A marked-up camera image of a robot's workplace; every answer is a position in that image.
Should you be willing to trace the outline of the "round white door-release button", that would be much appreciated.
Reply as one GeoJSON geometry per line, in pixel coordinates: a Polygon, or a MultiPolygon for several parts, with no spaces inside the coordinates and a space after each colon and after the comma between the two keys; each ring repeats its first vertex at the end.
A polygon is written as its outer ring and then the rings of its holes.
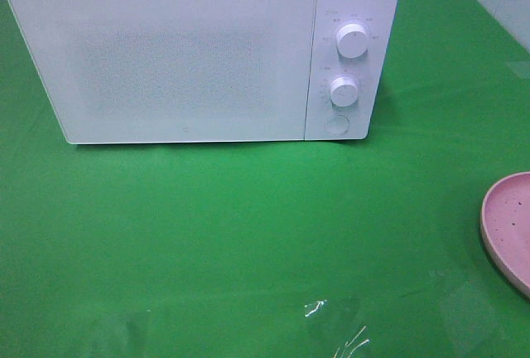
{"type": "Polygon", "coordinates": [[[349,130],[349,119],[344,115],[334,115],[325,121],[325,131],[334,135],[343,135],[349,130]]]}

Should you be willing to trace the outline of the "white microwave door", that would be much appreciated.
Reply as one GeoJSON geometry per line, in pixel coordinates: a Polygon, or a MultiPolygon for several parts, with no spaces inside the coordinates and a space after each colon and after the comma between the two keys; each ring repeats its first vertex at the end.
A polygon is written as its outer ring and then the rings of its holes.
{"type": "Polygon", "coordinates": [[[316,0],[9,0],[73,144],[299,140],[316,0]]]}

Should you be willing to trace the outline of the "pink speckled plate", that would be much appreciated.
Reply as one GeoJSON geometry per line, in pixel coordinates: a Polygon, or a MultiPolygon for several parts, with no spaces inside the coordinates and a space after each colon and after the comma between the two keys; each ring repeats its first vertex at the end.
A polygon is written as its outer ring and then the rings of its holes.
{"type": "Polygon", "coordinates": [[[502,275],[529,296],[529,173],[495,182],[480,210],[484,246],[502,275]]]}

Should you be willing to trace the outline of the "lower white microwave knob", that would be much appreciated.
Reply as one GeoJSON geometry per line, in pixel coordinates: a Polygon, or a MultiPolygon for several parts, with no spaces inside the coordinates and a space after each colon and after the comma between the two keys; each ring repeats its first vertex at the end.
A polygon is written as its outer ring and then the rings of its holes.
{"type": "Polygon", "coordinates": [[[356,80],[349,77],[339,77],[330,84],[331,103],[340,108],[346,108],[358,101],[359,86],[356,80]]]}

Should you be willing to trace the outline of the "white microwave knob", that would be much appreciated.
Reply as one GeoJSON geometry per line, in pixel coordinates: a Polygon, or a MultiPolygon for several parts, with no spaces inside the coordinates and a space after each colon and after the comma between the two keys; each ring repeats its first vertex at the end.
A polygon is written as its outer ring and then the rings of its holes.
{"type": "Polygon", "coordinates": [[[335,34],[339,54],[346,59],[362,56],[369,46],[369,29],[358,20],[345,23],[335,34]]]}
{"type": "Polygon", "coordinates": [[[339,77],[330,84],[331,103],[340,108],[346,108],[358,101],[359,86],[356,80],[349,77],[339,77]]]}

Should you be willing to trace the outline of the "green table cloth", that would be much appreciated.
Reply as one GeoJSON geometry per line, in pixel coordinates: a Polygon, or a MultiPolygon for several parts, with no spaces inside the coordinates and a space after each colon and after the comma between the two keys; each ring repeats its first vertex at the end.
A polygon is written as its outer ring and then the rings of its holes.
{"type": "Polygon", "coordinates": [[[366,139],[68,144],[1,5],[4,357],[526,357],[480,208],[529,168],[529,54],[399,0],[366,139]]]}

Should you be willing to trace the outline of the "upper white microwave knob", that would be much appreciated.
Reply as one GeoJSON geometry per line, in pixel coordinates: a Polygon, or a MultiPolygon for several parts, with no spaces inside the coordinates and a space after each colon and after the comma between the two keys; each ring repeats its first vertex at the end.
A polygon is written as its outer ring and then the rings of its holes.
{"type": "Polygon", "coordinates": [[[358,20],[345,23],[335,34],[339,54],[346,59],[362,56],[369,46],[369,29],[358,20]]]}

